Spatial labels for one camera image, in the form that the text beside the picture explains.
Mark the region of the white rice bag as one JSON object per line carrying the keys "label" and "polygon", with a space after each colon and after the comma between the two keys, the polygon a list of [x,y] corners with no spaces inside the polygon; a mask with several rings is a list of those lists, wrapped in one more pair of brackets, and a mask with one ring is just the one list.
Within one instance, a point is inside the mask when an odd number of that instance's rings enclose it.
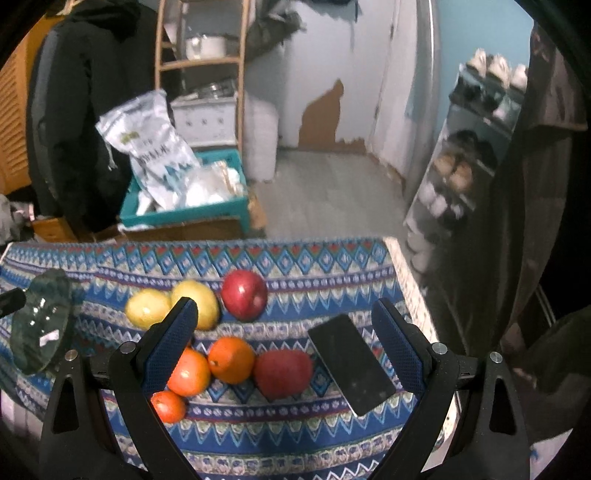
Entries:
{"label": "white rice bag", "polygon": [[163,90],[113,108],[95,128],[110,148],[129,157],[134,179],[156,205],[165,211],[181,206],[184,178],[201,162],[174,128]]}

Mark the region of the matte red apple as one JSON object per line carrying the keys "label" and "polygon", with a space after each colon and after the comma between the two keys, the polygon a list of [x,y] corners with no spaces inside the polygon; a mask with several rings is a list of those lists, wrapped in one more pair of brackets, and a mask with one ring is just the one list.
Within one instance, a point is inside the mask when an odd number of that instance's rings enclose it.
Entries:
{"label": "matte red apple", "polygon": [[256,358],[252,376],[267,400],[281,400],[300,395],[311,383],[314,362],[298,350],[267,351]]}

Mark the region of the white patterned storage box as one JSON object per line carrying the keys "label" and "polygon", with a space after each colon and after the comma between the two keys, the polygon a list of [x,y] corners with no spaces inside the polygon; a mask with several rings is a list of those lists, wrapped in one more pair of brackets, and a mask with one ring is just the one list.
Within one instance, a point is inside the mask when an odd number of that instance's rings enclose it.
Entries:
{"label": "white patterned storage box", "polygon": [[238,144],[235,98],[177,98],[170,107],[178,134],[191,148]]}

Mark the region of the shiny red apple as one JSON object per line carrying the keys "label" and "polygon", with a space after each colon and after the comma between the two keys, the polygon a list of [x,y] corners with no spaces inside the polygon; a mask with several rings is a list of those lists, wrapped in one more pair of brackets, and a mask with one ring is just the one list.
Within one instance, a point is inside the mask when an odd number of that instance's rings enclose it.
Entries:
{"label": "shiny red apple", "polygon": [[256,320],[266,309],[266,282],[255,272],[233,270],[223,280],[221,300],[225,309],[239,321]]}

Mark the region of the white cooking pot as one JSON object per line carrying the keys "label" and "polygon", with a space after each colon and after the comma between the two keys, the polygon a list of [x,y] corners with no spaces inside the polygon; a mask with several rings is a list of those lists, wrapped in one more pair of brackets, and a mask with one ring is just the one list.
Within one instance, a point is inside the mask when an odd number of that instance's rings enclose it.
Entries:
{"label": "white cooking pot", "polygon": [[211,60],[226,56],[226,40],[221,35],[196,35],[185,41],[188,60]]}

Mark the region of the wooden ladder shelf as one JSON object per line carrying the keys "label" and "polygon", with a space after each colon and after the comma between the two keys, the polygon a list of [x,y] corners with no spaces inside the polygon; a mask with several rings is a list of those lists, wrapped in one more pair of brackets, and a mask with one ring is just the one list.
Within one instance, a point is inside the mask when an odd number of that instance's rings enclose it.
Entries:
{"label": "wooden ladder shelf", "polygon": [[191,59],[186,53],[185,33],[186,16],[189,13],[190,4],[198,4],[198,1],[172,1],[178,10],[176,14],[176,36],[174,41],[164,41],[164,21],[168,10],[169,1],[161,0],[157,7],[155,55],[154,55],[154,88],[162,87],[162,74],[170,71],[184,71],[190,68],[221,67],[231,65],[236,73],[236,107],[235,107],[235,135],[239,153],[243,151],[243,138],[245,138],[245,49],[246,33],[249,29],[251,1],[240,1],[240,22],[238,31],[238,52],[235,54],[204,56],[201,53]]}

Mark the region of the large orange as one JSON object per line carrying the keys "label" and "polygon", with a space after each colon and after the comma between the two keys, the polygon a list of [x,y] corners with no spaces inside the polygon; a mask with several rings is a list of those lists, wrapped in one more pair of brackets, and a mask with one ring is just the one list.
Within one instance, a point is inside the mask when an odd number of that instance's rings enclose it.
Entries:
{"label": "large orange", "polygon": [[193,397],[211,384],[211,369],[201,353],[185,348],[168,381],[167,388],[181,397]]}

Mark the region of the yellow pear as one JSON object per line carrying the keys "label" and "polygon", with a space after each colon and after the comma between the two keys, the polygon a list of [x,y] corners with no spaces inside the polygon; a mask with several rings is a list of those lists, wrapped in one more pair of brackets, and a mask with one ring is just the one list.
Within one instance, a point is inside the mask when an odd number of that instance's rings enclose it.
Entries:
{"label": "yellow pear", "polygon": [[217,296],[204,283],[184,280],[175,285],[170,292],[170,301],[174,305],[181,298],[189,298],[197,304],[197,330],[213,330],[218,323],[221,311]]}
{"label": "yellow pear", "polygon": [[140,330],[148,330],[153,324],[160,323],[170,309],[170,298],[167,293],[146,288],[128,299],[124,312],[133,326]]}

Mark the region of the dark glass bowl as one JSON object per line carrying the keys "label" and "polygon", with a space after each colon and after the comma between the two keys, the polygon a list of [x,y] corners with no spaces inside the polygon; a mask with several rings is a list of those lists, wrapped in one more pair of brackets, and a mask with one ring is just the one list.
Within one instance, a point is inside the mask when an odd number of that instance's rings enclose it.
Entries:
{"label": "dark glass bowl", "polygon": [[13,314],[10,349],[25,376],[55,365],[72,337],[72,283],[61,269],[36,276],[25,291],[24,307]]}

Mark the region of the black hanging jacket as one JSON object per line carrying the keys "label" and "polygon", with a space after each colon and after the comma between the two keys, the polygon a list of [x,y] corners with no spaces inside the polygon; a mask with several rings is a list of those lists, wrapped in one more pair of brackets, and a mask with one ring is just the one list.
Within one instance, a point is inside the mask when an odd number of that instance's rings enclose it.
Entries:
{"label": "black hanging jacket", "polygon": [[131,181],[100,116],[154,87],[157,13],[138,1],[83,1],[50,29],[29,84],[29,177],[39,212],[76,232],[116,223]]}

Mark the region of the black smartphone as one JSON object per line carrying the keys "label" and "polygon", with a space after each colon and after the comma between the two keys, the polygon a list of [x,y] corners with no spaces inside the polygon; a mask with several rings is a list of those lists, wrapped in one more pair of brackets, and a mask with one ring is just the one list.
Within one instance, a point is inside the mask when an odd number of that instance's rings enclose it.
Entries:
{"label": "black smartphone", "polygon": [[311,328],[308,337],[356,416],[370,413],[397,393],[348,315],[335,316]]}

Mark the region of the dark hanging bag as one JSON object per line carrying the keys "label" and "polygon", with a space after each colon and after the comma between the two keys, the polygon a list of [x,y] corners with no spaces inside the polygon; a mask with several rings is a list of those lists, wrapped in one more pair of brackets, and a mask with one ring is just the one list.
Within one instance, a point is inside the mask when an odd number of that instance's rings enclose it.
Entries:
{"label": "dark hanging bag", "polygon": [[290,7],[290,1],[256,1],[246,33],[246,56],[254,59],[269,53],[302,26],[301,16]]}

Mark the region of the clear plastic bag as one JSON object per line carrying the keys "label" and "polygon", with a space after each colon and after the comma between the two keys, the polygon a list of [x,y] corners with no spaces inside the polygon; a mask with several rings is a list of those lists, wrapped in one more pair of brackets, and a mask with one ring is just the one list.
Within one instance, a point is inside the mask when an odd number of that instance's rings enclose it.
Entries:
{"label": "clear plastic bag", "polygon": [[238,170],[219,160],[193,168],[184,179],[182,204],[185,208],[213,205],[245,196],[246,187]]}

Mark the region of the teal plastic crate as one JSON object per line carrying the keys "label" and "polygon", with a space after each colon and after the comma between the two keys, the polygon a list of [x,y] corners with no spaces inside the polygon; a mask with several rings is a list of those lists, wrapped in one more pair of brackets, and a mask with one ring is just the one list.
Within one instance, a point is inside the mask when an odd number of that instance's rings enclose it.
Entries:
{"label": "teal plastic crate", "polygon": [[[235,169],[238,173],[242,186],[246,186],[245,173],[242,169],[242,156],[237,149],[214,149],[197,152],[197,155],[200,156],[205,165],[225,160],[228,163],[228,167]],[[145,213],[144,215],[138,215],[137,208],[139,206],[139,192],[139,185],[135,179],[132,179],[119,213],[119,219],[126,228],[139,225],[160,227],[164,225],[220,217],[238,217],[243,232],[249,230],[250,227],[249,196],[247,195],[211,205],[181,208],[173,211],[152,211]]]}

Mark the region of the steel pot lower shelf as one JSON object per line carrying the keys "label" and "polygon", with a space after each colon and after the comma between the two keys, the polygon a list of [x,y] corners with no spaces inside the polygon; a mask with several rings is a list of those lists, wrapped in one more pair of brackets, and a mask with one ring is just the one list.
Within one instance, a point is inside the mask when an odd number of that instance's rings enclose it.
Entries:
{"label": "steel pot lower shelf", "polygon": [[235,96],[236,82],[235,79],[226,78],[209,84],[201,85],[186,96],[190,99],[219,99]]}

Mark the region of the metal shoe rack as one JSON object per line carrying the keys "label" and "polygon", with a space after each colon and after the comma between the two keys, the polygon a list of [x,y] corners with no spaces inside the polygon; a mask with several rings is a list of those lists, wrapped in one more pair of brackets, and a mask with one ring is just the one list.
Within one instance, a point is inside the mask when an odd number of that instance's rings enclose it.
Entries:
{"label": "metal shoe rack", "polygon": [[428,271],[436,248],[465,227],[506,156],[528,85],[528,68],[512,68],[482,48],[459,66],[434,151],[405,217],[415,272]]}

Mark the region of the wooden louvered wardrobe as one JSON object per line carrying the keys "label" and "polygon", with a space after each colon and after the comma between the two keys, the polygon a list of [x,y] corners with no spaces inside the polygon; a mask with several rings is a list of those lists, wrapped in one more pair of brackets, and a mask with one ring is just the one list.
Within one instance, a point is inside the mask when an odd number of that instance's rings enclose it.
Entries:
{"label": "wooden louvered wardrobe", "polygon": [[26,106],[32,65],[28,44],[28,38],[22,40],[1,69],[0,167],[3,195],[31,184],[26,146]]}

